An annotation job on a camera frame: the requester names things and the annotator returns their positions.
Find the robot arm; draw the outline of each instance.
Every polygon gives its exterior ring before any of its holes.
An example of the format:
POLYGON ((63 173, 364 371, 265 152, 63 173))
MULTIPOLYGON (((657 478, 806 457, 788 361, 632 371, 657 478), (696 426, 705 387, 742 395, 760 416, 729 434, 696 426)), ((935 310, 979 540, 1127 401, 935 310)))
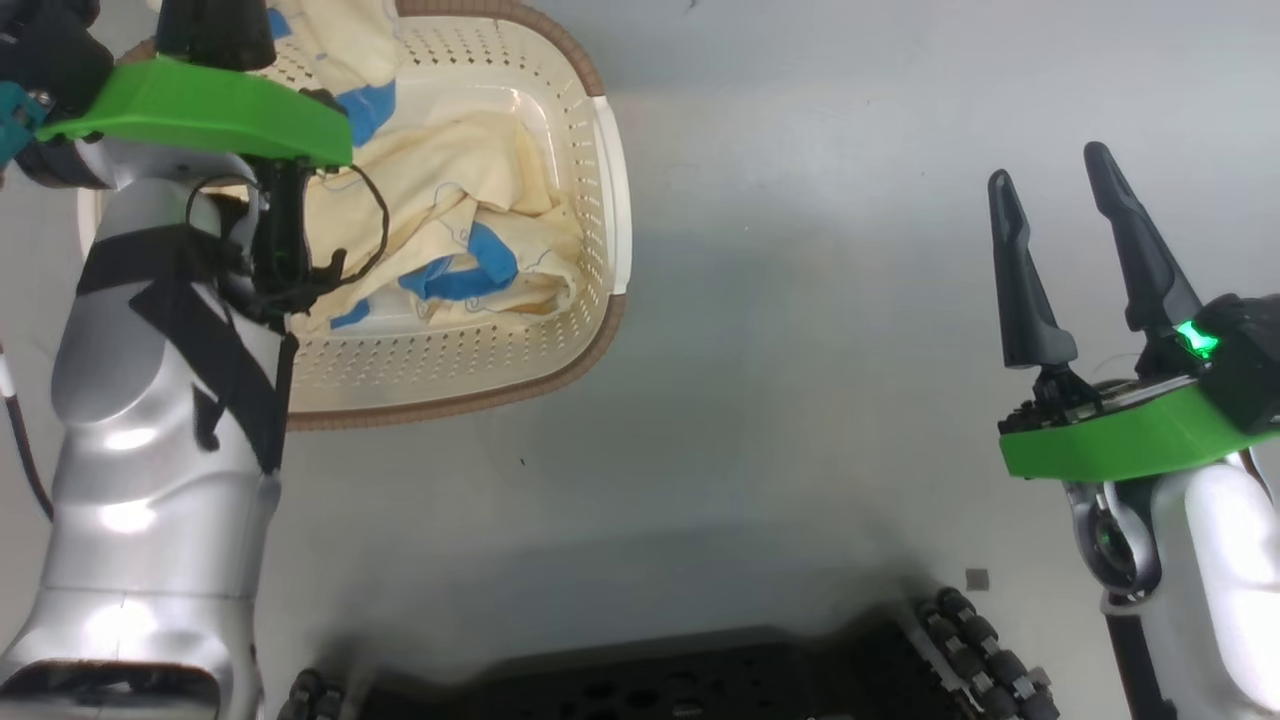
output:
MULTIPOLYGON (((37 55, 49 47, 27 44, 47 37, 19 20, 68 26, 74 17, 58 0, 0 4, 5 9, 13 10, 6 27, 17 45, 37 55)), ((302 196, 316 168, 351 163, 339 113, 239 74, 274 60, 266 28, 261 0, 170 0, 157 45, 191 64, 108 65, 91 91, 76 86, 83 91, 76 102, 64 101, 60 86, 31 79, 49 73, 8 76, 22 100, 38 96, 46 111, 17 129, 27 140, 61 136, 26 146, 27 160, 54 174, 76 168, 76 178, 54 178, 65 184, 116 192, 54 366, 54 409, 67 427, 52 482, 54 527, 35 606, 0 656, 0 716, 262 716, 253 600, 280 496, 297 347, 283 318, 343 274, 342 256, 312 268, 302 196), (201 17, 212 8, 216 17, 201 17), (131 96, 140 104, 123 120, 83 102, 127 92, 122 86, 138 73, 156 82, 170 73, 186 73, 182 82, 209 73, 241 82, 244 94, 276 106, 269 114, 284 127, 315 129, 311 145, 300 147, 239 109, 238 96, 218 124, 238 123, 242 132, 186 128, 200 133, 186 146, 129 141, 161 126, 166 137, 183 132, 180 115, 146 104, 154 97, 131 96), (95 123, 116 132, 101 138, 95 123), (237 145, 246 136, 252 147, 237 145), (248 186, 248 201, 200 192, 219 182, 248 186)), ((68 37, 96 46, 82 31, 68 37)), ((0 72, 13 67, 5 60, 0 54, 0 72)), ((19 156, 19 164, 32 163, 19 156)))
POLYGON ((1280 515, 1249 447, 1280 423, 1280 296, 1201 306, 1111 152, 1085 147, 1115 231, 1134 380, 1089 386, 1068 364, 1004 170, 989 184, 1005 364, 1039 366, 1000 423, 1014 477, 1061 480, 1135 720, 1280 714, 1280 515))

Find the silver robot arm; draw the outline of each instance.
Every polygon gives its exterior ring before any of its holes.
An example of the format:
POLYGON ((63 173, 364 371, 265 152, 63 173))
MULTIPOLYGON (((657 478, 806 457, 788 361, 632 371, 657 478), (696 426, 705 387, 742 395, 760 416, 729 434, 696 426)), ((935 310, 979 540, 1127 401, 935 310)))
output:
POLYGON ((260 717, 253 601, 296 342, 234 310, 182 232, 191 201, 223 236, 193 178, 247 167, 99 146, 87 164, 123 187, 54 366, 52 537, 0 656, 0 716, 260 717))
POLYGON ((1280 716, 1280 515, 1245 468, 1069 486, 1135 720, 1280 716))

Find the green 3d-printed bracket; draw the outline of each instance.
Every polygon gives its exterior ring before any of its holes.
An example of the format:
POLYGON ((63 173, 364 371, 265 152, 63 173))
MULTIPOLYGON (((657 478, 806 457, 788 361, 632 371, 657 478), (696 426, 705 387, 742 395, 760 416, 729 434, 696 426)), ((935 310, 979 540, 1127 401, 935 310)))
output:
POLYGON ((168 58, 120 65, 81 118, 45 126, 42 141, 92 133, 211 152, 351 164, 342 113, 270 79, 168 58))
POLYGON ((1015 478, 1105 483, 1207 465, 1262 439, 1188 386, 1075 425, 1004 436, 1000 450, 1015 478))

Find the black strap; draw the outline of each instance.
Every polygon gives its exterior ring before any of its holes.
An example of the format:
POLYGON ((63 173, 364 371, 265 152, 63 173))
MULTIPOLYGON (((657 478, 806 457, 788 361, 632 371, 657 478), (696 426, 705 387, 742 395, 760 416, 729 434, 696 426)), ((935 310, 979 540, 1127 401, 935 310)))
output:
POLYGON ((1160 692, 1160 679, 1151 662, 1151 646, 1142 630, 1142 619, 1107 615, 1107 632, 1120 669, 1129 712, 1134 720, 1178 720, 1178 708, 1160 692))
MULTIPOLYGON (((220 443, 214 429, 224 410, 229 411, 244 430, 262 471, 273 473, 284 451, 289 379, 280 374, 273 386, 229 319, 196 292, 192 283, 211 283, 215 277, 209 252, 216 252, 220 242, 191 225, 152 228, 97 242, 76 291, 87 295, 150 281, 129 300, 129 307, 173 343, 214 395, 192 388, 196 441, 204 450, 216 451, 220 443)), ((292 368, 296 350, 296 340, 283 338, 282 368, 285 363, 292 368)))
POLYGON ((95 242, 84 260, 77 297, 156 278, 211 282, 209 259, 224 241, 191 225, 148 228, 95 242))
MULTIPOLYGON (((196 427, 211 432, 221 415, 219 406, 225 406, 244 429, 262 471, 275 471, 284 450, 282 406, 276 388, 234 328, 187 282, 156 279, 129 306, 173 343, 216 396, 212 406, 197 402, 205 416, 197 415, 196 427)), ((202 442, 211 445, 207 436, 202 442)))

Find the green led light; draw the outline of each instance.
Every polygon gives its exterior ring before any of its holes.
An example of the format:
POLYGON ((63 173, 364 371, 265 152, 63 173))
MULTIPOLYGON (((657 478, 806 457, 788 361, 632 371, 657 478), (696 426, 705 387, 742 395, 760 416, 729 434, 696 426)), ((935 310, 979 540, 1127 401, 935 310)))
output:
POLYGON ((1190 350, 1193 355, 1204 360, 1208 360, 1208 357, 1213 355, 1213 350, 1220 342, 1216 337, 1199 332, 1196 324, 1190 320, 1178 325, 1178 332, 1183 336, 1183 340, 1187 341, 1187 350, 1190 350))

